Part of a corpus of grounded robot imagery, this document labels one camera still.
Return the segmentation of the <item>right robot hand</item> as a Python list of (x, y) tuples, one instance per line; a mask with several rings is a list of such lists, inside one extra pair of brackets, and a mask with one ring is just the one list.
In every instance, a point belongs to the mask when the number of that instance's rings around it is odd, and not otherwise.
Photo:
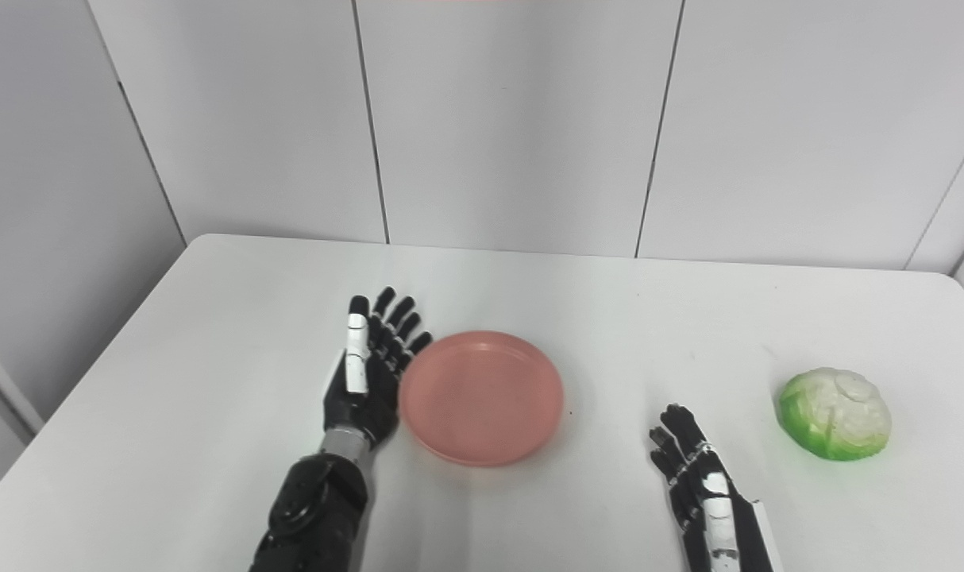
[(649, 437), (689, 571), (784, 569), (764, 504), (741, 495), (690, 410), (668, 405)]

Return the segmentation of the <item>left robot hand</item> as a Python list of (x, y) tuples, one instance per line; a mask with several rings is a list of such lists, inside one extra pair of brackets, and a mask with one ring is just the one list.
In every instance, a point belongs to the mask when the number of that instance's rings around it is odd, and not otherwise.
[(355, 431), (371, 450), (394, 434), (403, 374), (434, 340), (415, 308), (391, 286), (373, 301), (351, 298), (343, 354), (323, 400), (325, 431)]

